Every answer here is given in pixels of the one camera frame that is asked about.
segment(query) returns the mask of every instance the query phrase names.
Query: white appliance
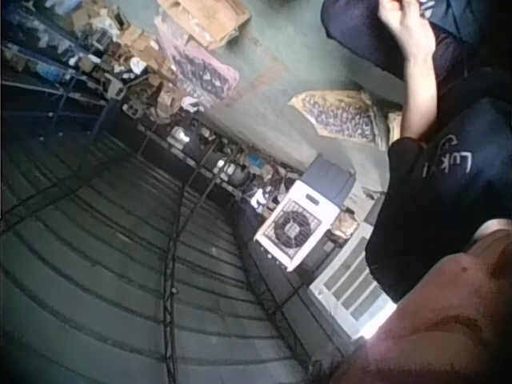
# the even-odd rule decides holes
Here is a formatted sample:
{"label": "white appliance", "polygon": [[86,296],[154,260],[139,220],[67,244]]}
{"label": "white appliance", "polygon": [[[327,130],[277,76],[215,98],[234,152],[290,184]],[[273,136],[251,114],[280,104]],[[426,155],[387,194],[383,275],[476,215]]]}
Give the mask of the white appliance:
{"label": "white appliance", "polygon": [[371,337],[396,308],[366,264],[365,248],[372,230],[363,222],[310,286],[313,295],[352,338]]}
{"label": "white appliance", "polygon": [[308,255],[339,215],[340,209],[301,181],[254,237],[292,271]]}

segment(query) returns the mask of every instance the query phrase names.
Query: cardboard box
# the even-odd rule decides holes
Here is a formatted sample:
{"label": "cardboard box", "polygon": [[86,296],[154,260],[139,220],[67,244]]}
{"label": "cardboard box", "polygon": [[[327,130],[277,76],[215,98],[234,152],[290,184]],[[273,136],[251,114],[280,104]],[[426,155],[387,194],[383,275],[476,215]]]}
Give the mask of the cardboard box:
{"label": "cardboard box", "polygon": [[87,11],[89,18],[99,18],[100,11],[106,8],[106,4],[99,0],[85,0],[82,7]]}
{"label": "cardboard box", "polygon": [[78,31],[84,25],[86,25],[89,21],[89,14],[87,13],[86,8],[80,8],[76,12],[71,15],[71,20],[73,21],[73,29]]}
{"label": "cardboard box", "polygon": [[224,45],[250,18],[239,0],[158,0],[158,4],[208,49]]}
{"label": "cardboard box", "polygon": [[91,72],[94,69],[94,63],[87,56],[84,56],[83,58],[80,59],[80,61],[78,62],[78,66],[86,74],[88,74],[89,72]]}
{"label": "cardboard box", "polygon": [[119,42],[124,46],[131,46],[135,40],[142,36],[142,32],[143,31],[140,28],[137,28],[136,26],[130,26],[130,28],[128,28],[128,30],[122,34]]}

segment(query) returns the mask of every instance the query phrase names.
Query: clutter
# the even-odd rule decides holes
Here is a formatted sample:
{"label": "clutter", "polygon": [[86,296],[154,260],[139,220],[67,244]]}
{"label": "clutter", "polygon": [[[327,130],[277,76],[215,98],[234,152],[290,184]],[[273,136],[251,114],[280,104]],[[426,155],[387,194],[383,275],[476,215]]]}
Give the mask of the clutter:
{"label": "clutter", "polygon": [[250,18],[239,0],[158,0],[158,4],[209,50],[226,44]]}
{"label": "clutter", "polygon": [[77,65],[77,62],[78,60],[80,59],[80,56],[78,56],[77,54],[75,56],[73,56],[72,58],[70,58],[70,60],[68,61],[68,64],[70,66],[76,66]]}
{"label": "clutter", "polygon": [[55,6],[55,12],[60,15],[71,12],[82,0],[46,0],[45,6],[51,8]]}
{"label": "clutter", "polygon": [[158,96],[158,112],[164,115],[171,115],[179,110],[182,104],[182,99],[185,97],[185,93],[170,84],[164,84],[162,92]]}
{"label": "clutter", "polygon": [[352,237],[356,229],[359,227],[359,222],[351,212],[342,211],[336,221],[333,223],[330,230],[336,236],[347,240]]}
{"label": "clutter", "polygon": [[121,100],[126,93],[124,84],[111,74],[105,74],[102,79],[102,89],[108,98]]}
{"label": "clutter", "polygon": [[19,54],[13,53],[12,50],[4,50],[4,57],[17,72],[21,72],[26,65],[27,59]]}
{"label": "clutter", "polygon": [[159,86],[162,80],[160,79],[160,76],[158,76],[157,74],[150,74],[150,76],[148,77],[148,82],[150,82],[150,84],[153,86]]}
{"label": "clutter", "polygon": [[144,69],[147,67],[147,64],[138,57],[132,57],[130,60],[130,68],[136,74],[141,74]]}
{"label": "clutter", "polygon": [[136,26],[131,26],[120,37],[120,43],[128,46],[133,56],[140,59],[156,71],[161,71],[168,78],[172,78],[170,64],[166,57],[159,52],[155,38]]}
{"label": "clutter", "polygon": [[99,66],[107,72],[112,72],[114,71],[114,64],[114,58],[112,56],[109,56],[108,54],[104,54],[102,60],[99,63]]}
{"label": "clutter", "polygon": [[364,92],[313,90],[295,96],[289,104],[310,120],[321,136],[372,144],[381,150],[389,145],[386,122]]}
{"label": "clutter", "polygon": [[63,79],[64,73],[54,66],[48,66],[42,62],[38,63],[36,71],[43,76],[46,80],[51,82],[60,82]]}
{"label": "clutter", "polygon": [[185,96],[182,100],[182,108],[184,110],[188,110],[191,113],[200,110],[201,112],[204,110],[201,105],[199,105],[199,100],[196,98],[192,98],[191,96]]}
{"label": "clutter", "polygon": [[94,46],[96,46],[101,51],[104,51],[111,41],[112,37],[104,29],[99,30],[93,37]]}
{"label": "clutter", "polygon": [[134,44],[135,40],[137,40],[142,35],[142,30],[137,28],[136,26],[130,26],[128,30],[122,34],[119,42],[124,46],[131,46]]}
{"label": "clutter", "polygon": [[89,13],[86,8],[80,8],[76,12],[71,15],[71,20],[73,21],[73,29],[78,32],[80,31],[86,24],[89,23]]}
{"label": "clutter", "polygon": [[110,18],[110,20],[112,20],[112,23],[115,24],[116,28],[120,31],[127,30],[130,26],[130,23],[118,6],[110,7],[107,16]]}
{"label": "clutter", "polygon": [[106,8],[106,4],[102,0],[85,0],[82,7],[87,10],[89,19],[92,19],[100,16],[100,11]]}
{"label": "clutter", "polygon": [[89,72],[91,72],[93,70],[94,63],[92,62],[92,60],[90,58],[85,56],[85,57],[81,58],[80,61],[78,62],[78,67],[80,68],[80,70],[82,70],[82,72],[85,72],[86,74],[88,74]]}
{"label": "clutter", "polygon": [[130,100],[128,104],[122,106],[122,110],[131,118],[138,119],[144,114],[144,105],[138,100]]}

